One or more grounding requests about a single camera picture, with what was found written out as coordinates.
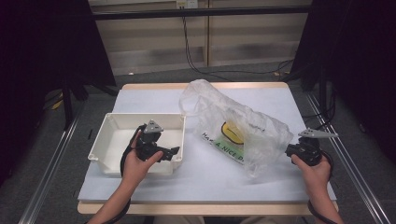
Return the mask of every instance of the white plastic tray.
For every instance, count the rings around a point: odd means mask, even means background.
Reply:
[[[180,147],[170,161],[156,162],[149,174],[170,175],[182,162],[185,117],[180,114],[106,114],[93,143],[88,159],[97,162],[103,173],[120,175],[120,159],[136,128],[155,120],[163,132],[157,142],[159,147]]]

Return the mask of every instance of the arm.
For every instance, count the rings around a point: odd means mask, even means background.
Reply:
[[[135,146],[136,141],[133,141],[132,148],[135,148]],[[129,202],[134,190],[145,178],[149,168],[162,156],[163,153],[158,151],[148,160],[141,161],[137,158],[135,150],[132,150],[126,157],[119,187],[88,223],[104,223],[119,214],[125,204]]]
[[[324,217],[338,223],[344,223],[341,219],[327,191],[327,183],[330,176],[330,164],[325,157],[316,166],[308,166],[298,156],[291,155],[292,161],[303,172],[306,193],[315,210]],[[317,223],[324,223],[316,218]]]

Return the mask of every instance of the table edge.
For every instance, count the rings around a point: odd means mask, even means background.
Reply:
[[[289,88],[285,82],[211,82],[212,86],[219,89],[243,88]],[[189,83],[131,83],[122,86],[122,90],[169,90],[184,89]]]

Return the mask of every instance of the white table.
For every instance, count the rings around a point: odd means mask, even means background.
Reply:
[[[234,82],[212,85],[235,101],[287,123],[295,134],[292,143],[297,143],[297,133],[305,126],[287,84]],[[113,113],[178,113],[177,96],[186,86],[187,83],[125,85]],[[264,179],[251,179],[240,164],[225,158],[204,141],[198,142],[191,128],[186,127],[182,165],[168,177],[145,179],[133,195],[128,214],[310,215],[306,207],[308,198],[304,181],[286,155],[279,158]],[[119,183],[120,178],[105,176],[95,164],[91,164],[78,197],[78,211],[82,214],[96,213]],[[328,190],[336,206],[330,184]]]

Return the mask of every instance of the yellow object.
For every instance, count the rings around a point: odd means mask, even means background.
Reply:
[[[231,142],[237,145],[244,144],[243,135],[239,132],[236,126],[229,121],[229,123],[224,122],[221,126],[221,132],[226,136]]]

